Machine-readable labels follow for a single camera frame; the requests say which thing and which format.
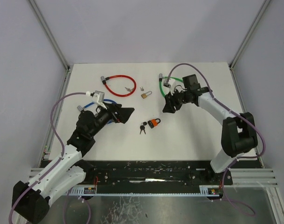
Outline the black head key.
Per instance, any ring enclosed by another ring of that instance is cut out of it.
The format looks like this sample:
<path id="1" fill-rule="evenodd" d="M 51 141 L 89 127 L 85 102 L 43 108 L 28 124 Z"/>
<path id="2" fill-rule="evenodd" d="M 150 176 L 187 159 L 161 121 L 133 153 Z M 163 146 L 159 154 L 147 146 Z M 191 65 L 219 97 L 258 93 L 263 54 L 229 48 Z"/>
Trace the black head key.
<path id="1" fill-rule="evenodd" d="M 144 121 L 144 122 L 141 123 L 139 134 L 141 134 L 141 133 L 146 134 L 146 132 L 145 132 L 145 127 L 146 127 L 146 126 L 147 126 L 147 122 L 146 122 L 146 121 Z"/>

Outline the blue cable lock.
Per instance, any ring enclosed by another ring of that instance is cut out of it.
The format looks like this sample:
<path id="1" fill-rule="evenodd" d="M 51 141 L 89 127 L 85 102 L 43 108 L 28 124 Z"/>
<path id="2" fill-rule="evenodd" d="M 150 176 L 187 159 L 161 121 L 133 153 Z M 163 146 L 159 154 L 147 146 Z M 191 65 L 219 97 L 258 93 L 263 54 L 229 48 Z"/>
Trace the blue cable lock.
<path id="1" fill-rule="evenodd" d="M 104 102 L 116 104 L 116 102 L 114 100 L 111 100 L 111 99 L 104 99 Z M 94 105 L 94 102 L 91 102 L 91 103 L 89 103 L 89 104 L 87 104 L 85 106 L 78 105 L 77 109 L 78 109 L 78 111 L 82 111 L 82 110 L 84 110 L 84 109 L 86 109 L 86 108 L 88 108 L 89 106 L 92 106 L 92 105 Z"/>

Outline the brass padlock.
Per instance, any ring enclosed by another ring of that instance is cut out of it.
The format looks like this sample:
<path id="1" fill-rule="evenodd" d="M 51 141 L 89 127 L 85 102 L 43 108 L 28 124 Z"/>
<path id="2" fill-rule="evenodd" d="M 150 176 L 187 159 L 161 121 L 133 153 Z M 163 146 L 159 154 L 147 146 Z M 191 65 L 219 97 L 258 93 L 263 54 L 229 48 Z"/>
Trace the brass padlock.
<path id="1" fill-rule="evenodd" d="M 150 96 L 151 94 L 152 94 L 152 91 L 148 91 L 148 92 L 142 93 L 142 94 L 141 94 L 141 97 L 142 97 L 143 99 L 145 99 L 145 98 L 147 98 L 148 96 Z"/>

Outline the red cable lock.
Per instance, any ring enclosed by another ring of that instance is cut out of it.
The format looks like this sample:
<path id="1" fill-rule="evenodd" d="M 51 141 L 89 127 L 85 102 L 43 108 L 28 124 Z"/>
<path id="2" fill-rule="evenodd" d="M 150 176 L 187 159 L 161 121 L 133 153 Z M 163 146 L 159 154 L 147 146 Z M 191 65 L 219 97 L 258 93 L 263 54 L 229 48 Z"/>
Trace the red cable lock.
<path id="1" fill-rule="evenodd" d="M 102 84 L 106 87 L 106 89 L 107 89 L 111 94 L 113 94 L 114 96 L 117 96 L 117 97 L 121 97 L 121 98 L 128 97 L 128 96 L 132 95 L 132 94 L 135 92 L 136 88 L 137 88 L 137 83 L 136 83 L 136 81 L 135 81 L 132 77 L 127 76 L 127 75 L 114 75 L 114 76 L 109 76 L 109 77 L 101 76 L 100 78 L 101 78 Z M 107 81 L 110 80 L 110 79 L 115 79 L 115 78 L 126 78 L 126 79 L 131 80 L 132 83 L 133 83 L 133 88 L 127 88 L 127 87 L 126 87 L 125 89 L 128 91 L 127 94 L 118 94 L 118 93 L 114 92 L 114 91 L 111 90 L 111 89 L 109 88 L 109 86 L 107 85 Z"/>

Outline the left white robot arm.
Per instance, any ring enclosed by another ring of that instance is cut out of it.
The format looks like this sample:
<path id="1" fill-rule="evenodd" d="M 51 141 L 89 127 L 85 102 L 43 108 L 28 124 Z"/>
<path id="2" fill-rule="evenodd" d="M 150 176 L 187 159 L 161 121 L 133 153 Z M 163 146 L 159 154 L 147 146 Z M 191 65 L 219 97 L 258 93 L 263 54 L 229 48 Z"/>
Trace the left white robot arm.
<path id="1" fill-rule="evenodd" d="M 109 121 L 126 123 L 134 108 L 104 103 L 97 113 L 82 110 L 76 129 L 57 155 L 43 170 L 27 182 L 18 181 L 13 187 L 11 213 L 17 212 L 31 224 L 41 222 L 51 205 L 66 191 L 83 182 L 94 181 L 95 173 L 83 157 L 95 144 L 95 135 Z"/>

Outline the orange black padlock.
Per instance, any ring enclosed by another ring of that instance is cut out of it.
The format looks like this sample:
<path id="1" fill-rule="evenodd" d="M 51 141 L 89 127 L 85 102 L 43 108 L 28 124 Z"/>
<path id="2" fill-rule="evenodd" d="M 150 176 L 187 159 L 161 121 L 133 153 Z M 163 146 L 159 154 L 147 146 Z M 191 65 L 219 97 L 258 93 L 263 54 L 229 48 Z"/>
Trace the orange black padlock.
<path id="1" fill-rule="evenodd" d="M 151 129 L 155 128 L 159 123 L 161 122 L 161 119 L 151 119 L 147 123 Z"/>

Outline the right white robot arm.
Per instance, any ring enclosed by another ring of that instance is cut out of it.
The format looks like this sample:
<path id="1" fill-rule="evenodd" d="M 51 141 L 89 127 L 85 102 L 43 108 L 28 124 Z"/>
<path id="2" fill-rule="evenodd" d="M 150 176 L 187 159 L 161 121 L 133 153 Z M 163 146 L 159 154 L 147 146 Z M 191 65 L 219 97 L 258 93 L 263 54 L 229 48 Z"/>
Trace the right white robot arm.
<path id="1" fill-rule="evenodd" d="M 195 104 L 208 112 L 222 126 L 221 150 L 210 162 L 211 169 L 205 172 L 206 181 L 216 184 L 222 178 L 222 172 L 238 157 L 251 151 L 258 144 L 257 133 L 254 130 L 254 118 L 249 112 L 234 115 L 231 110 L 217 103 L 208 87 L 201 87 L 195 74 L 183 77 L 184 88 L 177 90 L 177 84 L 172 79 L 166 79 L 161 84 L 169 89 L 164 96 L 163 113 L 175 113 L 183 104 Z"/>

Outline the green cable lock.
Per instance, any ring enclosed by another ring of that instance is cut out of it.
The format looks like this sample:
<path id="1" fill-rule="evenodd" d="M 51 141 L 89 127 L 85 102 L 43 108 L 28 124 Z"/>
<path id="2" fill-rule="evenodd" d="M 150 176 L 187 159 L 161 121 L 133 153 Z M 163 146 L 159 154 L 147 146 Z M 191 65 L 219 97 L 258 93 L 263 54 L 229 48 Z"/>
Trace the green cable lock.
<path id="1" fill-rule="evenodd" d="M 159 73 L 159 90 L 162 96 L 164 97 L 166 94 L 164 93 L 164 90 L 163 90 L 163 79 L 167 79 L 167 77 L 163 76 L 162 73 Z M 174 80 L 174 82 L 177 81 L 177 82 L 183 83 L 183 80 L 177 77 L 170 77 L 170 80 Z"/>

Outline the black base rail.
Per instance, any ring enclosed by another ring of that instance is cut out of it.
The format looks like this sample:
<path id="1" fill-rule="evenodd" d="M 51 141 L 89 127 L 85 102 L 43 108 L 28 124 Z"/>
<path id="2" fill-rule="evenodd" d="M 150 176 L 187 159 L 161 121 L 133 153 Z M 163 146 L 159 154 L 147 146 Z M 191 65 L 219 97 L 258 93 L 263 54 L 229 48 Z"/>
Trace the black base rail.
<path id="1" fill-rule="evenodd" d="M 88 161 L 82 185 L 97 194 L 189 194 L 199 186 L 233 184 L 231 173 L 215 173 L 209 161 Z"/>

